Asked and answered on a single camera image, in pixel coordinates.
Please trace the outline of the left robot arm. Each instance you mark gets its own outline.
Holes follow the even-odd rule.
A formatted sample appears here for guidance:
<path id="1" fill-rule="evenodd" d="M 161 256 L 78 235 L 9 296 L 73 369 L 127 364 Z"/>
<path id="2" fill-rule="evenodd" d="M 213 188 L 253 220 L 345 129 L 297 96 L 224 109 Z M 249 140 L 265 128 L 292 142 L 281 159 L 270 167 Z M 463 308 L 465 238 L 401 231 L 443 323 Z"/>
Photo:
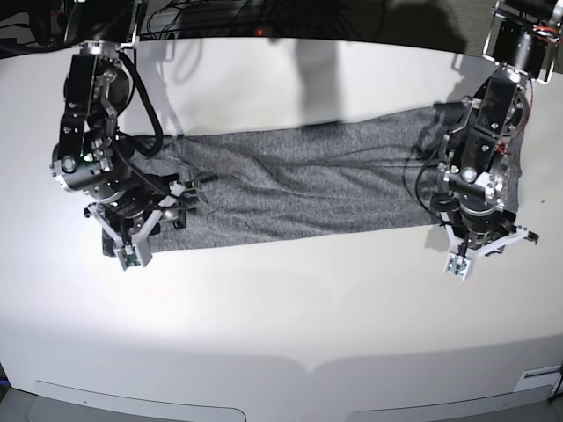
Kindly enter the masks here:
<path id="1" fill-rule="evenodd" d="M 445 228 L 445 269 L 468 273 L 477 258 L 537 234 L 516 224 L 520 151 L 534 83 L 548 84 L 562 43 L 560 1 L 499 1 L 482 55 L 495 70 L 430 155 L 439 174 L 422 208 Z"/>

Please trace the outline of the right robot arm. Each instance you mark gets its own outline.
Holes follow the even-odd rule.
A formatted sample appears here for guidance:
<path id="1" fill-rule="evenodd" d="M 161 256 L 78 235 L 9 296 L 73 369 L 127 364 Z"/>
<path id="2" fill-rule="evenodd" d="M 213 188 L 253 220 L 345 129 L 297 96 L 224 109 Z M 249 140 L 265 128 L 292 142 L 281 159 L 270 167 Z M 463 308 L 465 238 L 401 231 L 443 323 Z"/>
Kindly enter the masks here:
<path id="1" fill-rule="evenodd" d="M 173 141 L 127 54 L 138 44 L 146 9 L 144 1 L 75 1 L 64 35 L 78 50 L 50 170 L 64 190 L 91 197 L 85 217 L 95 218 L 117 248 L 165 225 L 185 229 L 199 205 L 197 180 L 149 174 L 131 161 L 136 154 L 152 158 Z"/>

